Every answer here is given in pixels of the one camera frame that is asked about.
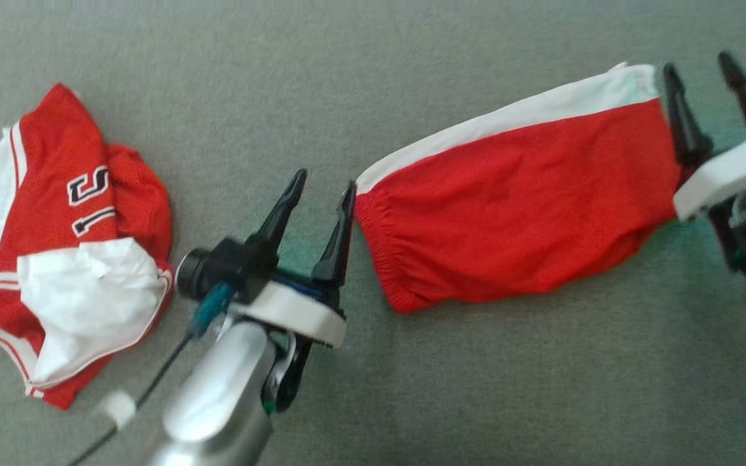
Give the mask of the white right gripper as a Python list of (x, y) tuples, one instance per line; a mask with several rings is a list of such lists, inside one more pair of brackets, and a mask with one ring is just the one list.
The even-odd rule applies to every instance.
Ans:
[[(746, 126), (746, 73), (729, 51), (719, 53), (718, 65)], [(710, 159), (713, 140), (693, 115), (674, 64), (663, 66), (662, 81), (676, 161), (696, 169), (673, 197), (676, 215), (681, 221), (705, 215), (731, 271), (746, 272), (746, 141)]]

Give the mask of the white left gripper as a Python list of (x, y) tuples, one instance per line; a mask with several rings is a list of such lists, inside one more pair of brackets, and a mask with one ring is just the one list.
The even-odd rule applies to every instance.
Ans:
[[(247, 244), (278, 250), (289, 218), (302, 197), (307, 176), (307, 169), (296, 171), (261, 227), (248, 237)], [(355, 203), (356, 183), (350, 181), (335, 209), (337, 221), (328, 244), (311, 269), (311, 280), (321, 290), (325, 304), (276, 282), (267, 283), (251, 304), (234, 304), (238, 315), (258, 322), (270, 334), (286, 336), (285, 346), (270, 341), (270, 347), (279, 351), (261, 394), (264, 410), (270, 415), (292, 405), (314, 344), (334, 349), (343, 345), (346, 319), (329, 305), (340, 303), (341, 287), (346, 280)]]

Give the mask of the red shorts with white side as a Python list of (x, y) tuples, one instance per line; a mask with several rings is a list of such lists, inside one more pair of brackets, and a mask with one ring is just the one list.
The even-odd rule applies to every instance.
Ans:
[(361, 172), (356, 219), (392, 309), (545, 294), (636, 254), (681, 177), (656, 74), (621, 63)]

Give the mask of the red white basketball jersey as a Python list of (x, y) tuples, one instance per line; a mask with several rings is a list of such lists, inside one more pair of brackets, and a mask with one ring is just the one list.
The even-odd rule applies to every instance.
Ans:
[(148, 336), (174, 291), (166, 186), (56, 83), (0, 139), (0, 348), (59, 410)]

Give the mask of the large grey sofa seat cushion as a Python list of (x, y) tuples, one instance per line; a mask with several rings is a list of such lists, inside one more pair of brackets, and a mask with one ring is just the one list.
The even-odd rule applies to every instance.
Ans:
[[(614, 65), (675, 63), (699, 124), (746, 130), (716, 56), (746, 68), (746, 0), (0, 0), (0, 136), (56, 82), (169, 189), (174, 260), (263, 221), (308, 272), (347, 182), (418, 139)], [(704, 220), (550, 294), (397, 315), (356, 230), (348, 333), (315, 348), (261, 466), (746, 466), (746, 286)], [(180, 341), (175, 299), (69, 411), (0, 349), (0, 466), (64, 466)]]

